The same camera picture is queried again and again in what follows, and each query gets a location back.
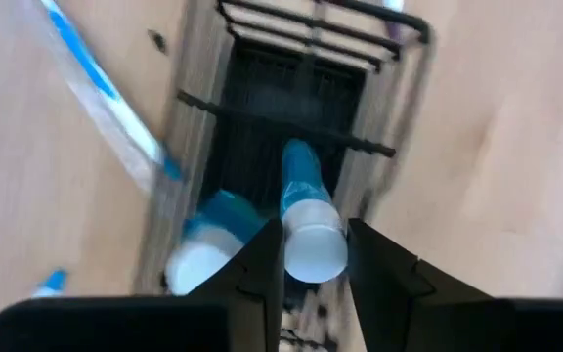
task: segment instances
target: black metal bar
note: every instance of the black metal bar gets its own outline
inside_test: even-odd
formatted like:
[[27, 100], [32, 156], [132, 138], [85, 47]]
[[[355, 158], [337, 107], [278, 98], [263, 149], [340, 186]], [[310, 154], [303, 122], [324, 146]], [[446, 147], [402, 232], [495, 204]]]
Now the black metal bar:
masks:
[[431, 36], [431, 27], [424, 19], [418, 18], [416, 16], [400, 13], [387, 9], [382, 6], [372, 5], [368, 2], [362, 2], [357, 0], [323, 0], [328, 3], [334, 4], [336, 6], [361, 12], [363, 14], [371, 15], [388, 22], [395, 22], [407, 25], [416, 29], [420, 36], [418, 41], [423, 44], [429, 44]]
[[236, 111], [219, 107], [180, 90], [177, 99], [191, 107], [197, 107], [208, 111], [218, 117], [226, 117], [249, 123], [259, 123], [263, 129], [273, 129], [276, 133], [287, 133], [299, 138], [319, 140], [324, 143], [335, 144], [341, 147], [350, 148], [356, 151], [363, 151], [369, 154], [379, 153], [386, 157], [393, 157], [396, 151], [384, 145], [371, 141], [356, 138], [351, 135], [344, 135], [332, 131], [321, 131], [288, 120], [271, 119], [266, 116], [256, 115], [245, 111]]
[[368, 43], [378, 45], [384, 47], [391, 51], [395, 56], [399, 56], [401, 52], [401, 44], [394, 42], [392, 40], [381, 38], [375, 35], [370, 35], [368, 33], [364, 33], [358, 31], [356, 29], [352, 29], [349, 27], [332, 24], [323, 20], [315, 20], [305, 16], [301, 16], [299, 14], [295, 14], [289, 11], [276, 9], [269, 6], [264, 6], [260, 4], [254, 4], [244, 0], [221, 0], [221, 2], [229, 5], [234, 5], [237, 7], [242, 7], [247, 10], [257, 11], [263, 14], [283, 18], [286, 20], [291, 20], [294, 22], [303, 23], [308, 27], [318, 27], [324, 30], [332, 31], [338, 34], [346, 35], [355, 39], [364, 40]]
[[306, 37], [302, 37], [300, 35], [296, 35], [290, 32], [285, 32], [285, 31], [281, 31], [281, 30], [277, 30], [277, 29], [273, 29], [273, 28], [268, 28], [265, 27], [264, 25], [260, 25], [260, 24], [256, 24], [256, 23], [251, 23], [251, 22], [243, 22], [243, 21], [237, 21], [232, 19], [232, 23], [235, 25], [239, 25], [245, 28], [249, 28], [249, 29], [254, 29], [254, 30], [259, 30], [268, 34], [273, 34], [276, 36], [280, 36], [286, 39], [290, 39], [290, 40], [294, 40], [297, 41], [299, 43], [302, 43], [304, 45], [314, 45], [332, 52], [336, 52], [336, 53], [340, 53], [346, 56], [350, 56], [356, 59], [360, 59], [360, 60], [364, 60], [367, 61], [369, 64], [375, 66], [375, 70], [377, 72], [379, 72], [381, 70], [381, 59], [379, 59], [376, 56], [372, 56], [372, 55], [368, 55], [368, 54], [364, 54], [364, 53], [360, 53], [360, 52], [356, 52], [347, 48], [343, 48], [337, 45], [333, 45], [333, 44], [328, 44], [328, 43], [324, 43], [321, 40], [315, 40], [315, 39], [311, 39], [311, 38], [306, 38]]

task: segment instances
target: black grate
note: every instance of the black grate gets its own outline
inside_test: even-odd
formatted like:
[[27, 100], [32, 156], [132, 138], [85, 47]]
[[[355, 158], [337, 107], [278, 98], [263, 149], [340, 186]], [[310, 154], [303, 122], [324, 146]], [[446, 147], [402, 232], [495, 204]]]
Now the black grate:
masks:
[[[315, 59], [313, 67], [306, 70], [301, 66], [303, 60], [301, 53], [238, 40], [230, 58], [222, 106], [270, 118], [296, 116], [298, 120], [293, 122], [350, 132], [365, 73], [323, 59]], [[308, 72], [301, 77], [310, 80], [307, 91], [295, 89], [299, 72]], [[202, 196], [223, 188], [242, 195], [262, 211], [277, 211], [282, 149], [287, 139], [257, 130], [248, 122], [219, 118]], [[325, 186], [333, 194], [345, 148], [312, 145], [321, 160]]]

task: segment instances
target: dark opening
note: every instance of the dark opening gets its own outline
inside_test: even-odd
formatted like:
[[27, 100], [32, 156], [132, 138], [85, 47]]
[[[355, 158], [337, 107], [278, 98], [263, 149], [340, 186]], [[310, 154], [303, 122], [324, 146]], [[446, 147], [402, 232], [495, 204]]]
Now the dark opening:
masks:
[[[361, 69], [324, 59], [315, 59], [313, 69], [306, 70], [301, 68], [303, 59], [298, 52], [238, 40], [230, 58], [221, 104], [270, 118], [294, 116], [314, 127], [350, 132], [366, 74]], [[307, 83], [298, 90], [297, 76]], [[282, 191], [282, 149], [287, 139], [259, 131], [249, 123], [219, 118], [202, 197], [222, 188], [247, 198], [263, 214], [275, 215]], [[325, 186], [333, 195], [345, 150], [311, 144], [321, 161]]]

